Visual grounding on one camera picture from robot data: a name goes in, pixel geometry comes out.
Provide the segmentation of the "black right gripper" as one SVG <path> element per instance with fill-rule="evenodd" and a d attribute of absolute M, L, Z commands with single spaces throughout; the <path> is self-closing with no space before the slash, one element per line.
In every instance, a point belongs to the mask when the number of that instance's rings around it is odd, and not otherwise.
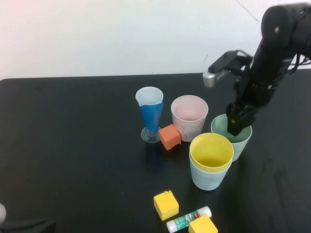
<path fill-rule="evenodd" d="M 255 114 L 266 107 L 278 85 L 280 77 L 273 80 L 251 80 L 248 71 L 243 71 L 234 83 L 236 100 L 226 107 L 227 131 L 237 136 L 256 120 Z"/>

